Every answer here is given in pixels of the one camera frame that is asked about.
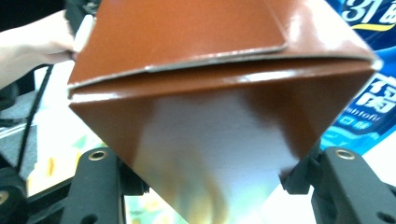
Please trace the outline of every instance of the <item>cardboard box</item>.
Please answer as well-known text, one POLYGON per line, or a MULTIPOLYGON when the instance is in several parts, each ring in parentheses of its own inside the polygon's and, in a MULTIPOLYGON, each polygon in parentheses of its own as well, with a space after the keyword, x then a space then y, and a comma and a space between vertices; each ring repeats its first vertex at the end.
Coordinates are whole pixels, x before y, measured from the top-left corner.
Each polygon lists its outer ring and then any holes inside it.
POLYGON ((70 106, 187 221, 241 223, 378 65, 324 1, 104 0, 70 106))

